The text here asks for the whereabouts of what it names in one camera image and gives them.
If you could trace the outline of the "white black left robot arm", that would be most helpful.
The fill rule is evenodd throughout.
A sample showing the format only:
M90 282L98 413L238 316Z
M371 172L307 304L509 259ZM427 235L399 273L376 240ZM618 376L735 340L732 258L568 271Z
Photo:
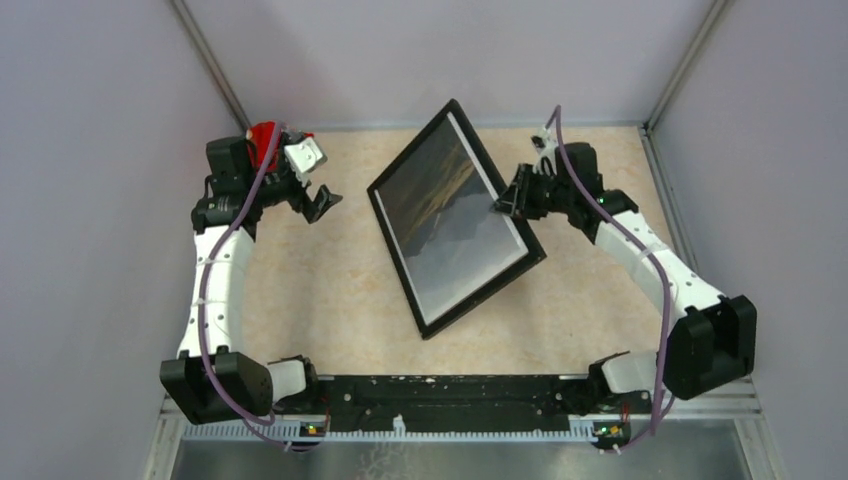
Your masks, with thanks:
M264 209L283 202L298 209L307 196L283 146L244 136L206 145L210 173L190 214L195 276L186 328L175 358L159 370L166 393L194 425L269 425L274 418L271 374L243 351L242 308Z

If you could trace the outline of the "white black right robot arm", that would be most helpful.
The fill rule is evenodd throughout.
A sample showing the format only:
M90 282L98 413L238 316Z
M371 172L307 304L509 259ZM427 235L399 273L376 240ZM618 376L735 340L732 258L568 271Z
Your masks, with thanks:
M757 312L699 279L650 232L637 205L606 190L585 142L538 148L535 165L506 182L485 151L452 145L404 151L367 187L381 235L420 335L429 339L488 303L538 264L530 222L564 213L595 247L625 268L658 309L652 351L596 361L589 404L612 412L627 393L690 400L748 375Z

